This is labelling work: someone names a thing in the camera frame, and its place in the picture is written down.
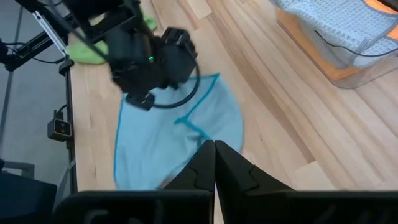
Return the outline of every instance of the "blue towel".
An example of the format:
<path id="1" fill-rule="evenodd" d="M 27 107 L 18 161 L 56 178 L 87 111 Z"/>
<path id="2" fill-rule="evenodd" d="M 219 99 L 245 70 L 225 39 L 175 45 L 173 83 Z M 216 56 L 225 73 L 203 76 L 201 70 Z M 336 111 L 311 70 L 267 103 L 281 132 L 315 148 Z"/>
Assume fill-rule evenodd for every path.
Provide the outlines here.
<path id="1" fill-rule="evenodd" d="M 185 98 L 190 78 L 178 90 L 155 89 L 159 104 Z M 238 104 L 219 74 L 202 77 L 195 96 L 169 110 L 133 107 L 122 97 L 115 143 L 114 178 L 120 190 L 154 190 L 174 178 L 207 139 L 223 140 L 238 152 L 243 120 Z"/>

